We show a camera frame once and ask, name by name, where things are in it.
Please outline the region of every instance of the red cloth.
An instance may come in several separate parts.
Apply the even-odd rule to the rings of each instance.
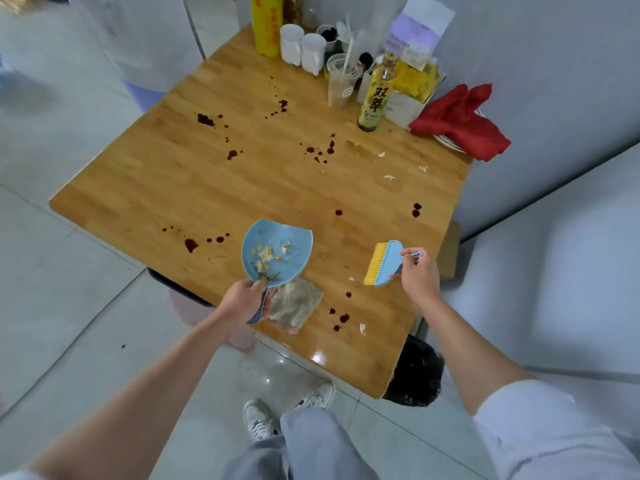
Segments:
[[[425,107],[409,128],[422,136],[443,134],[466,154],[487,162],[511,144],[496,125],[474,112],[489,99],[491,88],[483,84],[469,91],[460,84]]]

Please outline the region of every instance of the hand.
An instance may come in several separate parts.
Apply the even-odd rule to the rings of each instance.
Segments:
[[[222,298],[220,305],[216,309],[217,314],[233,317],[234,321],[240,323],[247,323],[260,308],[262,293],[266,286],[265,282],[261,280],[254,283],[249,278],[235,282]],[[272,288],[267,293],[262,309],[263,317],[269,314],[271,298],[275,291],[276,288]]]
[[[422,253],[418,263],[411,256],[412,253]],[[402,279],[404,291],[414,303],[423,310],[434,299],[440,296],[440,274],[436,261],[423,248],[406,248],[400,251],[403,256],[402,272],[392,274],[391,277]]]

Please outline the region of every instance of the white sneaker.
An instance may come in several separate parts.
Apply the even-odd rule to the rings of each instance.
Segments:
[[[294,409],[298,408],[324,408],[331,404],[335,386],[328,379],[323,379],[309,389],[307,395],[302,399]]]
[[[265,440],[276,434],[273,416],[260,399],[251,399],[244,405],[244,425],[253,441]]]

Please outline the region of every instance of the black trash bag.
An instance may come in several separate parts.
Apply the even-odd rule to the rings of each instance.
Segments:
[[[409,335],[382,399],[403,406],[427,407],[440,394],[443,370],[444,360],[433,347]]]

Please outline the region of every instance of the gray cleaning cloth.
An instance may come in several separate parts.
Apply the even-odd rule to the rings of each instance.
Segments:
[[[271,300],[269,318],[280,322],[290,333],[296,333],[320,305],[323,296],[324,291],[314,284],[293,278],[278,287]]]

